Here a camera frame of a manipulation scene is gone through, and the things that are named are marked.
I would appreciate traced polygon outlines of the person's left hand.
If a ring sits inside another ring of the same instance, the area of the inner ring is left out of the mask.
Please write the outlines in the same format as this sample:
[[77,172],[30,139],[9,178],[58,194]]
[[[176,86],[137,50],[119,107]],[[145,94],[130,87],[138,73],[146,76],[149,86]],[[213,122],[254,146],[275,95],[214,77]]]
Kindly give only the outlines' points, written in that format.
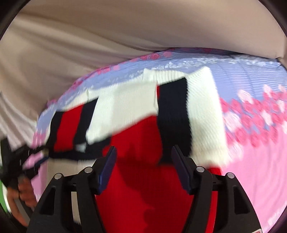
[[18,183],[18,190],[13,189],[12,187],[8,187],[6,197],[13,217],[24,227],[27,227],[28,223],[24,219],[23,215],[20,213],[15,200],[22,200],[30,208],[36,207],[37,200],[34,194],[34,189],[32,187],[31,181],[26,177],[21,178],[20,182]]

